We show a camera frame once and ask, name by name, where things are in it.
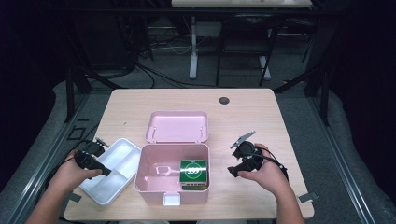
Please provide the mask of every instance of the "human hand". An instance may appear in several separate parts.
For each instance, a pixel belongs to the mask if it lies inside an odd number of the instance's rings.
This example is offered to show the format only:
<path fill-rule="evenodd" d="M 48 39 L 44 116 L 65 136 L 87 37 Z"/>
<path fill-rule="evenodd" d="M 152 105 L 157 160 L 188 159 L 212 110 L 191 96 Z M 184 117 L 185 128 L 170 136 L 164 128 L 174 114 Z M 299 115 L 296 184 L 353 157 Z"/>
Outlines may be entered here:
<path fill-rule="evenodd" d="M 78 151 L 72 150 L 65 159 L 55 176 L 49 182 L 49 189 L 54 189 L 63 195 L 78 187 L 87 178 L 98 176 L 102 170 L 84 170 L 81 169 L 74 159 Z"/>
<path fill-rule="evenodd" d="M 262 149 L 263 156 L 271 158 L 270 153 L 263 149 L 268 150 L 268 147 L 258 143 L 255 143 L 254 146 Z M 266 159 L 263 160 L 260 170 L 256 172 L 239 171 L 238 175 L 242 178 L 256 181 L 264 189 L 275 194 L 275 196 L 283 190 L 290 188 L 288 179 L 283 175 L 279 167 Z"/>

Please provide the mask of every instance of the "pink box lid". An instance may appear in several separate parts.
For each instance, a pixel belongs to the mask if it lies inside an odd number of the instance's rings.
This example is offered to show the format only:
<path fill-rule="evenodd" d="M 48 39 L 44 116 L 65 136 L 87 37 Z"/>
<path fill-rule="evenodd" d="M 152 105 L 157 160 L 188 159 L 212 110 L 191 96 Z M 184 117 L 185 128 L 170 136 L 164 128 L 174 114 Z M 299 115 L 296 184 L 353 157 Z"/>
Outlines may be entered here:
<path fill-rule="evenodd" d="M 208 139 L 204 111 L 156 111 L 150 116 L 146 140 L 150 143 L 203 143 Z"/>

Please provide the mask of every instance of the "green box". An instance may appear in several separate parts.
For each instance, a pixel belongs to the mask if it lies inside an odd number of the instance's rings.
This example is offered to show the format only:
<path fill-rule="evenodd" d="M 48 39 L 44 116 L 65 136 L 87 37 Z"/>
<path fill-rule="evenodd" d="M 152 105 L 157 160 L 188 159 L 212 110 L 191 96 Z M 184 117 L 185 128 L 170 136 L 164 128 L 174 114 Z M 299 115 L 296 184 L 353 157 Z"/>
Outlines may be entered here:
<path fill-rule="evenodd" d="M 199 187 L 207 185 L 207 166 L 205 160 L 183 160 L 180 162 L 180 185 Z"/>

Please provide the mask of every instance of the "pink storage box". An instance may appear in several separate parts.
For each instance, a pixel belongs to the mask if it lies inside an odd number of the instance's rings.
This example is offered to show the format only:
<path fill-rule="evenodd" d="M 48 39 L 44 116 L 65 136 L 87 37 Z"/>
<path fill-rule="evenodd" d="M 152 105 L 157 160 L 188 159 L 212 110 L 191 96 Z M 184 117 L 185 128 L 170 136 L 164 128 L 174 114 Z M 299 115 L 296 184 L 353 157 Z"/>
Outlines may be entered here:
<path fill-rule="evenodd" d="M 151 114 L 134 186 L 148 203 L 205 203 L 210 187 L 207 114 L 203 111 L 157 111 Z M 206 160 L 207 188 L 184 190 L 179 183 L 181 160 Z"/>

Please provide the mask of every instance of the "white tray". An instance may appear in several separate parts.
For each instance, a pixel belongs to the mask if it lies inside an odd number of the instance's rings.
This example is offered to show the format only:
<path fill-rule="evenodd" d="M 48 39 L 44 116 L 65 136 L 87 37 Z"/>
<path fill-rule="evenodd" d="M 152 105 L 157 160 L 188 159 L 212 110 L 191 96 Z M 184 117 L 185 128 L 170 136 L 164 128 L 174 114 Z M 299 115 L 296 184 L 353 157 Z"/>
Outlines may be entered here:
<path fill-rule="evenodd" d="M 80 187 L 97 203 L 111 204 L 134 178 L 140 153 L 140 148 L 127 139 L 117 140 L 97 159 L 111 170 L 110 175 L 84 180 Z"/>

